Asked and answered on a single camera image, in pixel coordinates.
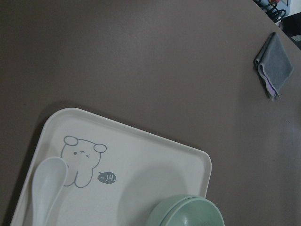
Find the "green bowl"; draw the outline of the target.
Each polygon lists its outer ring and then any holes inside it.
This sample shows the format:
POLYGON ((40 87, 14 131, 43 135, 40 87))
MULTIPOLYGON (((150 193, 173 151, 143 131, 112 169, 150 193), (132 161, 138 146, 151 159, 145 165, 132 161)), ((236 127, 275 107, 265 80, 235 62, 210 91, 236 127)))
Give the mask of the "green bowl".
POLYGON ((163 199, 150 213, 145 225, 146 226, 159 226, 166 218, 168 213, 173 207, 179 203, 190 200, 190 199, 200 199, 205 200, 202 196, 188 195, 188 194, 177 194, 163 199))
POLYGON ((217 206, 202 197, 189 198, 176 204, 163 218, 161 226, 223 226, 217 206))

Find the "green bowl on tray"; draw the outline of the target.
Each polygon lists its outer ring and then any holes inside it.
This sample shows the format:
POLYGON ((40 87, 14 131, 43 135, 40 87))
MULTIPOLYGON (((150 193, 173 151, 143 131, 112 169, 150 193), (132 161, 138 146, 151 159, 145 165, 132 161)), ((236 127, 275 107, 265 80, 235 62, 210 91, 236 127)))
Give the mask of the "green bowl on tray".
POLYGON ((173 207, 179 203, 190 200, 190 199, 200 199, 205 200, 202 196, 188 195, 188 194, 177 194, 163 199, 150 213, 145 225, 146 226, 159 226, 166 218, 168 213, 173 207))

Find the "cream bunny serving tray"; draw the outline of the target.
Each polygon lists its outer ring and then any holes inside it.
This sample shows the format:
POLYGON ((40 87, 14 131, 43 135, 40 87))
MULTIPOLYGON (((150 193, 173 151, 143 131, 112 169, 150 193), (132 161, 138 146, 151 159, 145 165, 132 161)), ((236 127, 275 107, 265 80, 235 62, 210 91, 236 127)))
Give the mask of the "cream bunny serving tray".
POLYGON ((207 153, 78 108, 45 123, 12 221, 32 224, 32 178, 46 158, 71 164, 50 226, 143 226, 152 209, 176 194, 206 196, 207 153))

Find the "grey folded cloth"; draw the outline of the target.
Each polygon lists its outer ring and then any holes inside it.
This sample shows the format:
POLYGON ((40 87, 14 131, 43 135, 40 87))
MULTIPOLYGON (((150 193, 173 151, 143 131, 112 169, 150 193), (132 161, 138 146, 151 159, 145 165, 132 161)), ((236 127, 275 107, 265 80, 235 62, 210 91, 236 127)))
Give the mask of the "grey folded cloth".
POLYGON ((254 59, 257 72, 264 82, 270 99, 280 97, 279 92, 293 72, 293 65, 279 35, 273 32, 266 39, 254 59))

